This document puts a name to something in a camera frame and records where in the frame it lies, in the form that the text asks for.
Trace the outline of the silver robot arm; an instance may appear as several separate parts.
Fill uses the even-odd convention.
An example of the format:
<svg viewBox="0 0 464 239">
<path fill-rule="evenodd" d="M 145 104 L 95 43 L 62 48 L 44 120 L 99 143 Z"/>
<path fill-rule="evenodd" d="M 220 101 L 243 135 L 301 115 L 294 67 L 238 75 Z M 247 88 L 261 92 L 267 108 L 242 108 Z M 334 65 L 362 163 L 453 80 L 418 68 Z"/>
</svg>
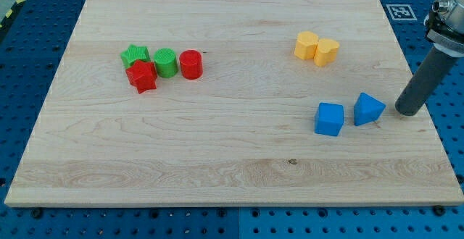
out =
<svg viewBox="0 0 464 239">
<path fill-rule="evenodd" d="M 424 21 L 426 38 L 454 58 L 463 58 L 463 0 L 435 0 Z"/>
</svg>

